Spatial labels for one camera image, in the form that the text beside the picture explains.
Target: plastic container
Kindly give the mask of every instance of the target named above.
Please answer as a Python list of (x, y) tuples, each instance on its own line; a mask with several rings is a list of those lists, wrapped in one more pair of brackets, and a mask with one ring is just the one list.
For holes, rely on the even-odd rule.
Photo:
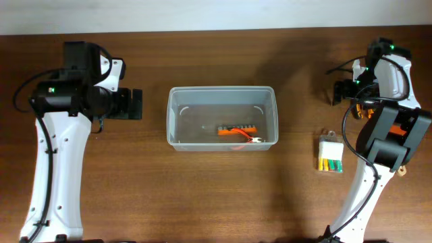
[[(218, 136), (221, 126), (255, 125), (260, 143)], [(268, 86), (176, 87), (169, 92), (167, 140), (177, 151), (265, 151), (279, 138), (275, 93)]]

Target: brown table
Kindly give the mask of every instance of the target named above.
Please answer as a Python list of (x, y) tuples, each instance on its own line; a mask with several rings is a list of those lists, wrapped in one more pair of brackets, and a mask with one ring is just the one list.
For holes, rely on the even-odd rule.
[[(14, 111), (11, 96), (29, 76), (61, 66), (63, 41), (98, 43), (124, 58), (128, 66), (121, 86), (143, 90), (141, 121), (107, 120), (104, 132), (88, 139), (80, 205), (85, 239), (316, 238), (339, 214), (356, 168), (356, 157), (346, 149), (343, 174), (315, 169), (318, 135), (339, 132), (348, 106), (347, 101), (329, 104), (334, 81), (346, 74), (324, 72), (364, 55), (378, 36), (412, 51), (415, 95), (424, 109), (432, 110), (432, 26), (1, 36), (2, 242), (18, 239), (36, 161), (34, 116)], [(279, 142), (265, 152), (175, 152), (166, 141), (169, 90), (209, 85), (272, 86)], [(20, 97), (21, 106), (26, 95)], [(352, 142), (364, 123), (348, 120)], [(430, 137), (429, 132), (408, 173), (383, 191), (366, 239), (431, 241)]]

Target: table surface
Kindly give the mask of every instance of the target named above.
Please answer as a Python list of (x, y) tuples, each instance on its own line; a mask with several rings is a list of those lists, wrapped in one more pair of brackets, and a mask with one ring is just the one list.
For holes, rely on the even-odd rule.
[[(11, 96), (29, 76), (61, 67), (64, 41), (98, 43), (122, 57), (127, 72), (120, 86), (143, 90), (142, 120), (107, 120), (101, 134), (88, 138), (84, 239), (257, 243), (320, 236), (338, 216), (356, 169), (347, 148), (342, 174), (315, 169), (318, 136), (340, 132), (348, 107), (329, 104), (333, 83), (348, 76), (324, 73), (364, 55), (378, 36), (412, 51), (415, 95), (432, 110), (432, 26), (0, 36), (0, 238), (17, 242), (36, 161), (34, 116), (14, 111)], [(273, 87), (277, 144), (257, 152), (176, 152), (166, 140), (169, 90), (217, 85)], [(352, 142), (364, 123), (348, 120)], [(384, 189), (366, 239), (431, 241), (430, 137), (429, 131), (408, 173)]]

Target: yellow marker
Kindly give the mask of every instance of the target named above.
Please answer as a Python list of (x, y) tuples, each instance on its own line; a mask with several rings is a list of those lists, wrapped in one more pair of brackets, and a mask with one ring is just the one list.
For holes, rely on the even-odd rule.
[(319, 159), (318, 170), (319, 170), (319, 171), (322, 171), (322, 170), (323, 170), (323, 158), (320, 158), (320, 159)]
[(328, 159), (324, 159), (324, 170), (329, 171), (329, 160)]

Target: cable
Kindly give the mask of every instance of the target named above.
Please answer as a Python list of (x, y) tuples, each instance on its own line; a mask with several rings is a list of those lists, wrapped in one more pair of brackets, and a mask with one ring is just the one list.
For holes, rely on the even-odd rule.
[[(351, 59), (350, 61), (345, 62), (343, 65), (340, 65), (337, 68), (341, 68), (344, 65), (350, 63), (351, 61), (354, 61), (356, 59)], [(378, 174), (378, 170), (375, 167), (375, 165), (370, 162), (369, 160), (367, 160), (365, 157), (363, 157), (360, 153), (358, 153), (355, 148), (350, 144), (350, 142), (348, 141), (348, 139), (346, 138), (346, 120), (351, 112), (351, 110), (357, 105), (357, 103), (364, 103), (366, 101), (403, 101), (404, 99), (408, 98), (410, 95), (410, 83), (409, 83), (409, 79), (408, 79), (408, 75), (406, 74), (405, 70), (395, 61), (388, 59), (386, 57), (380, 57), (380, 59), (384, 60), (384, 61), (388, 61), (391, 64), (395, 65), (399, 71), (402, 73), (402, 76), (404, 78), (404, 82), (406, 84), (406, 89), (407, 92), (406, 94), (401, 97), (401, 98), (385, 98), (385, 97), (370, 97), (367, 99), (356, 99), (357, 96), (362, 93), (363, 91), (365, 91), (366, 89), (376, 85), (376, 84), (370, 84), (364, 88), (362, 88), (360, 91), (357, 92), (356, 96), (354, 97), (356, 99), (356, 102), (351, 104), (351, 106), (346, 110), (344, 118), (342, 120), (342, 138), (344, 139), (344, 142), (346, 144), (346, 146), (360, 159), (362, 159), (369, 167), (372, 168), (373, 170), (373, 176), (375, 178), (375, 180), (373, 181), (373, 185), (371, 188), (371, 191), (369, 192), (369, 194), (367, 195), (367, 197), (365, 198), (364, 202), (361, 204), (360, 208), (358, 208), (357, 212), (355, 212), (355, 214), (353, 214), (353, 216), (351, 216), (351, 218), (349, 218), (349, 220), (347, 220), (343, 225), (341, 225), (339, 228), (337, 228), (334, 232), (332, 232), (330, 234), (330, 236), (327, 237), (328, 240), (332, 239), (337, 233), (339, 233), (341, 230), (343, 230), (348, 224), (350, 224), (354, 219), (356, 219), (356, 217), (361, 213), (361, 211), (366, 207), (367, 203), (369, 202), (369, 200), (371, 199), (373, 193), (375, 192), (376, 188), (378, 187), (378, 180), (381, 179), (381, 176)], [(332, 70), (327, 71), (327, 73), (332, 73), (332, 71), (334, 71), (335, 68), (333, 68)]]
[(28, 243), (31, 243), (39, 235), (39, 233), (42, 230), (42, 226), (45, 225), (45, 220), (47, 219), (49, 203), (51, 200), (51, 187), (52, 187), (52, 182), (53, 182), (53, 153), (54, 153), (54, 151), (53, 151), (53, 145), (51, 144), (51, 139), (49, 138), (48, 129), (47, 129), (45, 123), (43, 122), (42, 117), (38, 114), (36, 107), (34, 106), (34, 100), (29, 99), (29, 103), (33, 109), (33, 112), (36, 116), (36, 119), (38, 120), (40, 127), (42, 128), (43, 134), (45, 136), (45, 140), (47, 141), (47, 153), (48, 153), (47, 193), (45, 195), (45, 203), (43, 206), (42, 216), (40, 217), (40, 221), (35, 224), (37, 226), (37, 228), (35, 229), (35, 231), (31, 235), (31, 237), (28, 239)]
[(18, 108), (18, 106), (16, 105), (16, 98), (18, 97), (18, 94), (21, 92), (21, 90), (22, 90), (25, 86), (27, 86), (27, 84), (31, 83), (33, 80), (36, 80), (37, 78), (40, 78), (40, 77), (45, 76), (45, 75), (48, 75), (48, 74), (52, 74), (52, 73), (54, 73), (54, 72), (60, 72), (60, 71), (62, 71), (62, 70), (64, 70), (64, 69), (63, 69), (63, 68), (56, 68), (56, 69), (53, 69), (53, 70), (47, 70), (47, 71), (41, 72), (41, 73), (39, 73), (39, 74), (37, 74), (37, 75), (35, 75), (35, 76), (29, 78), (29, 79), (27, 79), (25, 82), (23, 82), (23, 83), (20, 85), (20, 87), (18, 87), (17, 90), (15, 91), (15, 93), (13, 94), (13, 97), (12, 97), (12, 104), (13, 104), (13, 107), (14, 107), (17, 111), (19, 111), (19, 112), (23, 112), (23, 113), (25, 113), (25, 112), (29, 112), (29, 111), (25, 111), (25, 110), (22, 110), (22, 109)]

